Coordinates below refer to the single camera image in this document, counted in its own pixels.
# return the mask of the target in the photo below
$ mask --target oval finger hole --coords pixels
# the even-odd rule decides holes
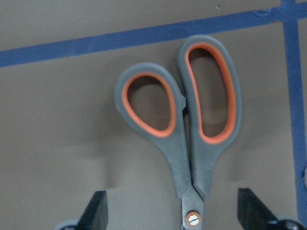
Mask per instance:
[[[189,54],[201,110],[202,131],[207,137],[220,134],[227,123],[227,94],[214,56],[202,48]]]
[[[159,80],[141,76],[131,83],[127,96],[131,108],[144,123],[159,131],[168,128],[170,103]]]

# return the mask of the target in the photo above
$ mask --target gray scissors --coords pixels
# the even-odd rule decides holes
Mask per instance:
[[[189,54],[194,49],[203,49],[213,55],[224,80],[227,122],[224,129],[214,137],[205,135],[202,128],[198,89],[189,62]],[[177,65],[186,98],[165,68],[154,63],[139,63],[121,74],[115,87],[115,103],[126,123],[152,141],[164,154],[173,177],[176,195],[182,200],[182,230],[201,230],[204,199],[210,193],[215,163],[223,150],[236,138],[240,128],[241,92],[236,70],[227,50],[212,37],[189,37],[179,50]],[[128,101],[131,84],[148,76],[163,85],[169,99],[170,121],[163,130],[145,123]],[[190,149],[187,147],[183,120],[183,109],[186,106],[189,115]]]

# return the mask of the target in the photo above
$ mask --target blue tape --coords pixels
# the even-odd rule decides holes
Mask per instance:
[[[300,221],[307,225],[306,134],[304,122],[303,87],[299,55],[297,20],[307,18],[307,2],[282,0],[280,7],[264,11],[248,11],[225,16],[173,23],[149,28],[103,34],[37,46],[0,51],[0,68],[12,65],[70,57],[181,39],[196,34],[211,34],[243,29],[268,23],[284,22],[290,112],[295,161],[297,211]]]

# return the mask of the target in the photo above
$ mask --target black object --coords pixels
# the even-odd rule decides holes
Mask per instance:
[[[61,230],[106,230],[107,223],[106,191],[97,191],[92,196],[77,226],[66,226]]]
[[[249,188],[238,190],[237,217],[244,230],[306,230],[297,221],[277,219]]]

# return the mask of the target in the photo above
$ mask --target scissors handle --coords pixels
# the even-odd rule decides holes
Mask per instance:
[[[142,77],[158,80],[166,91],[170,105],[170,121],[164,130],[158,130],[145,123],[134,112],[128,101],[129,87]],[[152,141],[164,154],[173,177],[176,195],[181,198],[191,185],[191,175],[182,114],[186,101],[174,78],[165,68],[157,64],[135,64],[126,69],[117,81],[115,104],[126,123]]]
[[[203,49],[212,54],[221,70],[226,89],[227,122],[214,137],[205,135],[202,128],[199,94],[189,62],[189,55],[194,49]],[[177,62],[188,104],[193,185],[205,196],[209,194],[213,169],[219,155],[236,138],[240,128],[242,105],[238,76],[226,48],[216,39],[205,35],[189,37],[179,50]]]

